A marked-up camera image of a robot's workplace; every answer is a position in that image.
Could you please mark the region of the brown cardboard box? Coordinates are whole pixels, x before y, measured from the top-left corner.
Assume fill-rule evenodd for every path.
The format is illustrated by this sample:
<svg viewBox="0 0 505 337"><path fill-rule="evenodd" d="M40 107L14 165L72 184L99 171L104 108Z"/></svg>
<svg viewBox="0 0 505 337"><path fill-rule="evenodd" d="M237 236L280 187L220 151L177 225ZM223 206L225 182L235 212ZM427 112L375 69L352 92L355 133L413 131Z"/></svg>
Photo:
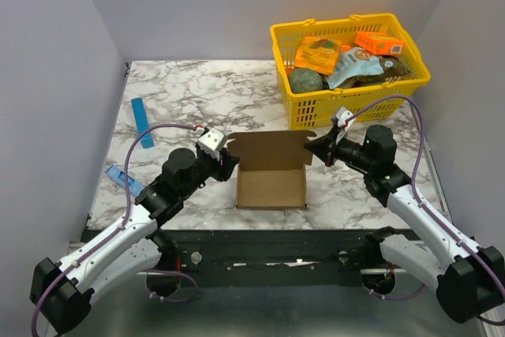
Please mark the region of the brown cardboard box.
<svg viewBox="0 0 505 337"><path fill-rule="evenodd" d="M240 158L236 207L284 210L307 206L306 167L312 153L304 144L316 133L310 130L236 132L227 148Z"/></svg>

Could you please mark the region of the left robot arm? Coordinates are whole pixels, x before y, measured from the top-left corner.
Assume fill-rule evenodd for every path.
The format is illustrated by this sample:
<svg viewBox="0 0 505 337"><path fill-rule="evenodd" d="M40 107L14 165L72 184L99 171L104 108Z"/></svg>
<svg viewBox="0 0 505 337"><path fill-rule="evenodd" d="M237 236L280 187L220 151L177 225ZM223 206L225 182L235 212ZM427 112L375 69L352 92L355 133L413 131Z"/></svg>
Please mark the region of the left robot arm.
<svg viewBox="0 0 505 337"><path fill-rule="evenodd" d="M43 315L60 334L74 329L91 309L88 280L96 279L134 241L154 234L173 218L207 179L227 181L238 162L238 157L226 148L219 152L205 152L202 148L172 151L161 174L129 201L125 214L109 230L97 235L72 258L54 262L46 257L36 265L30 291L36 307L32 323Z"/></svg>

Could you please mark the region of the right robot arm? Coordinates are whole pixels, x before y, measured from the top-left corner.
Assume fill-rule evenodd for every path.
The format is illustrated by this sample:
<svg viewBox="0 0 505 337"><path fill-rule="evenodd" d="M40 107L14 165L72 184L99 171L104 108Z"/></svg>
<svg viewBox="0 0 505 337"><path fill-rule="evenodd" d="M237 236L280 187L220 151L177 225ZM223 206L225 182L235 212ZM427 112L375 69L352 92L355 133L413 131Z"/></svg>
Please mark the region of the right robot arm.
<svg viewBox="0 0 505 337"><path fill-rule="evenodd" d="M383 228L362 250L368 265L378 268L388 262L409 272L436 294L443 311L460 324L503 305L503 255L464 235L414 188L413 179L395 163L397 144L389 128L369 127L358 144L334 126L328 134L305 143L305 149L328 167L342 161L360 172L368 192L419 237L412 242L390 227Z"/></svg>

